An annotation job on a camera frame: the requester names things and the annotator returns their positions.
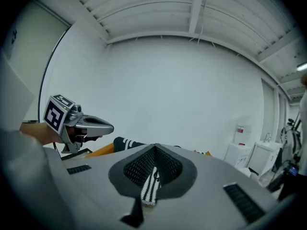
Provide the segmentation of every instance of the white wall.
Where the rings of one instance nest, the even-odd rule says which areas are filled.
[[[268,133],[273,136],[274,130],[274,119],[275,119],[275,97],[274,89],[271,88],[267,83],[262,82],[263,90],[263,102],[264,102],[264,114],[263,114],[263,125],[261,131],[260,140],[264,140]]]
[[[7,131],[19,130],[33,99],[34,95],[11,67],[7,55],[1,50],[0,128]]]
[[[42,78],[52,49],[67,26],[34,2],[29,2],[13,25],[17,37],[8,54],[10,65],[34,94],[24,120],[37,120],[37,104]],[[11,46],[8,35],[7,47]]]
[[[111,135],[85,147],[97,150],[122,136],[209,151],[223,159],[241,115],[252,117],[248,145],[259,140],[261,78],[274,84],[248,60],[206,42],[174,37],[139,38],[104,51],[99,39],[85,40],[72,29],[45,96],[62,93],[85,113],[115,126]]]

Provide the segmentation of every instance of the black mesh vent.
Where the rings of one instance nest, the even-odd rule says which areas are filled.
[[[237,184],[225,186],[224,190],[248,223],[252,223],[264,215],[263,210]]]
[[[79,172],[82,172],[82,171],[89,170],[91,168],[92,168],[91,166],[86,164],[86,165],[81,165],[81,166],[78,166],[78,167],[69,168],[69,169],[67,169],[67,171],[68,171],[69,174],[76,174],[76,173],[79,173]]]
[[[182,171],[182,164],[163,150],[153,147],[145,154],[124,167],[124,174],[139,187],[143,187],[154,167],[160,175],[161,186],[176,179]]]
[[[181,197],[197,177],[196,167],[190,160],[160,144],[152,144],[115,163],[110,168],[109,179],[119,194],[139,199],[154,167],[161,183],[157,200]]]
[[[124,174],[136,185],[142,187],[154,168],[154,150],[150,149],[124,167]]]
[[[182,172],[182,164],[159,148],[155,148],[155,166],[160,175],[161,186],[176,179]]]

